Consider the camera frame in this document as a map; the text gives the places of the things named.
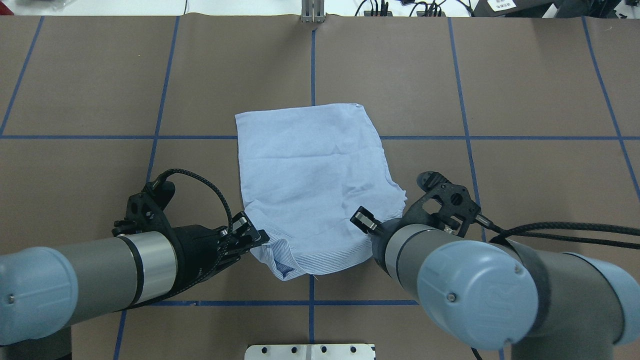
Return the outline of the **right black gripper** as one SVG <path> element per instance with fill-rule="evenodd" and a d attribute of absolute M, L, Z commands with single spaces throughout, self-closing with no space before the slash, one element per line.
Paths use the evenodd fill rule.
<path fill-rule="evenodd" d="M 374 260 L 388 275 L 391 265 L 385 260 L 392 235 L 400 228 L 418 224 L 440 231 L 450 229 L 457 237 L 465 237 L 470 226 L 476 223 L 482 208 L 471 198 L 469 190 L 455 184 L 437 171 L 420 173 L 416 182 L 423 195 L 398 218 L 381 221 L 363 206 L 350 217 L 362 233 L 371 236 Z"/>

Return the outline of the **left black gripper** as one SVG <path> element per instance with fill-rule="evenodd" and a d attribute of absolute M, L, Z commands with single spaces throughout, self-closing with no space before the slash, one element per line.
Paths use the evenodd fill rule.
<path fill-rule="evenodd" d="M 171 226 L 164 210 L 175 190 L 171 181 L 147 182 L 142 191 L 128 198 L 125 217 L 113 224 L 112 234 L 133 249 L 138 267 L 136 301 L 176 296 L 270 241 L 266 231 L 256 230 L 245 212 L 238 212 L 231 224 L 217 228 Z"/>

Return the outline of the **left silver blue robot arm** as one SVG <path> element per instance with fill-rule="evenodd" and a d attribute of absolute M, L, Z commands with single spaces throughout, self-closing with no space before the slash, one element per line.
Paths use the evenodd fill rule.
<path fill-rule="evenodd" d="M 71 360 L 73 325 L 174 297 L 269 239 L 244 212 L 218 228 L 173 227 L 174 194 L 173 182 L 148 182 L 111 237 L 2 255 L 1 358 Z"/>

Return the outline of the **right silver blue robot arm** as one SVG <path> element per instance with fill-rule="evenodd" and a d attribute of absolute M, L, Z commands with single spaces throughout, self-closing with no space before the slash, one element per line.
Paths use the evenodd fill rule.
<path fill-rule="evenodd" d="M 531 248 L 514 237 L 635 249 L 637 243 L 555 234 L 637 237 L 638 228 L 547 221 L 504 229 L 465 186 L 435 171 L 416 179 L 423 196 L 400 218 L 365 207 L 350 218 L 370 236 L 378 267 L 441 330 L 479 351 L 510 348 L 512 360 L 612 360 L 639 338 L 639 284 L 624 269 L 571 251 Z"/>

